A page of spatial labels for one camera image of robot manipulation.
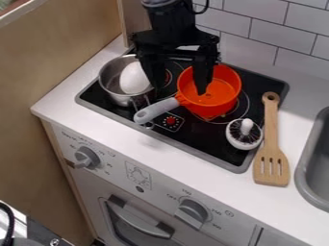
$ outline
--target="spatula handle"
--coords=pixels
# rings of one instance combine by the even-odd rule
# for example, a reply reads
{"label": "spatula handle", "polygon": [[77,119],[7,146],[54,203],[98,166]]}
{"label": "spatula handle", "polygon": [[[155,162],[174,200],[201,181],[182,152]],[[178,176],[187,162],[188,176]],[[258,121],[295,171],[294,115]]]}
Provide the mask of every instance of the spatula handle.
{"label": "spatula handle", "polygon": [[280,96],[274,92],[263,95],[265,105],[265,146],[268,149],[278,149],[278,105]]}

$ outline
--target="black cable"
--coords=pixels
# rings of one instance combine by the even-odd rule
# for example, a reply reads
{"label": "black cable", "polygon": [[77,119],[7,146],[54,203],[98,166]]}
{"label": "black cable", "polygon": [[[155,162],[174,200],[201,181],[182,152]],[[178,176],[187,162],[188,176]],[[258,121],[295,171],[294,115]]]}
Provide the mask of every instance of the black cable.
{"label": "black cable", "polygon": [[11,208],[9,208],[6,204],[0,202],[0,209],[3,210],[9,219],[8,230],[5,236],[5,239],[2,242],[1,246],[12,246],[13,245],[13,229],[14,229],[14,215]]}
{"label": "black cable", "polygon": [[209,8],[209,0],[206,0],[206,5],[205,5],[205,7],[203,8],[202,11],[195,12],[194,9],[189,10],[189,11],[192,12],[193,14],[201,14],[201,13],[204,13],[208,8]]}

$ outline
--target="white egg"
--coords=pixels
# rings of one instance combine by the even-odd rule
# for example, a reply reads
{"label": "white egg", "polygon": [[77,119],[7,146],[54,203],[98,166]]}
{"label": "white egg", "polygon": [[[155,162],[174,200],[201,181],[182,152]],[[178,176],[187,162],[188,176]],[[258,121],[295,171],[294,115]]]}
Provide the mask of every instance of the white egg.
{"label": "white egg", "polygon": [[127,94],[141,93],[150,85],[139,61],[134,61],[123,69],[119,83],[122,91]]}

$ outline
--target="oven handle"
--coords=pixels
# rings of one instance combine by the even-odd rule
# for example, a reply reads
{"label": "oven handle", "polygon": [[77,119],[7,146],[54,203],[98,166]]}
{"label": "oven handle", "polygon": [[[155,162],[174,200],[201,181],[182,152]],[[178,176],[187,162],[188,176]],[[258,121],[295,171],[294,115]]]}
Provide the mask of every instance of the oven handle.
{"label": "oven handle", "polygon": [[129,209],[129,206],[126,206],[126,202],[117,196],[112,195],[106,203],[112,213],[134,229],[144,234],[162,239],[170,239],[175,232],[174,229],[167,226],[167,224],[155,221],[153,218],[149,217],[149,215],[146,215],[139,210],[133,208]]}

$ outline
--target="oven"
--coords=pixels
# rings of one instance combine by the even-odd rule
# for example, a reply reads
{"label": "oven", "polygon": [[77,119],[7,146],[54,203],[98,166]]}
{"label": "oven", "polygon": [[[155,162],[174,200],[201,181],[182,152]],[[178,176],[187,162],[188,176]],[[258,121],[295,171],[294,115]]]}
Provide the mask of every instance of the oven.
{"label": "oven", "polygon": [[97,239],[105,245],[304,245],[108,146],[52,127]]}

